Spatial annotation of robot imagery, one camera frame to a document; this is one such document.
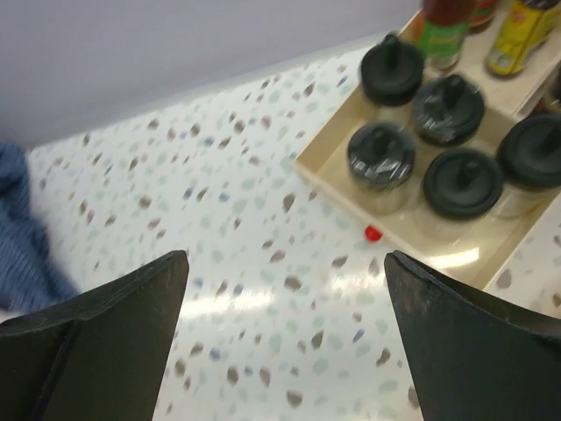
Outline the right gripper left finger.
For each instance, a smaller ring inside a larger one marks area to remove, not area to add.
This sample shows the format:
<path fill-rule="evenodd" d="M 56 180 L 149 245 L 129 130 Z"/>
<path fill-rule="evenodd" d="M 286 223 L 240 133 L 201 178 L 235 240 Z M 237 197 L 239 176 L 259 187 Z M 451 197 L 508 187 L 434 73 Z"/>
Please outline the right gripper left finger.
<path fill-rule="evenodd" d="M 188 280 L 172 251 L 1 324 L 3 420 L 150 420 Z"/>

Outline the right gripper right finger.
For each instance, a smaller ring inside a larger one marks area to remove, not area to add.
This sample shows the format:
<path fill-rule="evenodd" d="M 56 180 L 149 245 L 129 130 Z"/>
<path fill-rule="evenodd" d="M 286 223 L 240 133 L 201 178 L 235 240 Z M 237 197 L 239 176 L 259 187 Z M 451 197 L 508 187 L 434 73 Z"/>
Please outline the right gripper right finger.
<path fill-rule="evenodd" d="M 401 252 L 387 288 L 423 418 L 558 420 L 560 321 Z"/>

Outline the taped lid glass jar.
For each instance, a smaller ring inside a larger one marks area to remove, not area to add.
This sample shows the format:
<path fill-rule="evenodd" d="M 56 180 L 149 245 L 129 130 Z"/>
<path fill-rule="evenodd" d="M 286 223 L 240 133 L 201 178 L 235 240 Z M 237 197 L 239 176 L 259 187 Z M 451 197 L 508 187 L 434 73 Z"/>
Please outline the taped lid glass jar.
<path fill-rule="evenodd" d="M 360 127 L 346 150 L 350 175 L 377 214 L 394 213 L 406 204 L 415 157 L 414 136 L 389 121 Z"/>

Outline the yellow cap sauce bottle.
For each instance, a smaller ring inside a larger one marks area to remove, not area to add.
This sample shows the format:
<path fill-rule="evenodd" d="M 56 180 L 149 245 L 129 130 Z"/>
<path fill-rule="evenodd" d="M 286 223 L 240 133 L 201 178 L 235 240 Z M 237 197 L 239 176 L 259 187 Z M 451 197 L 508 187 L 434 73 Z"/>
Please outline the yellow cap sauce bottle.
<path fill-rule="evenodd" d="M 475 6 L 471 0 L 422 1 L 415 41 L 429 66 L 444 72 L 457 64 Z"/>

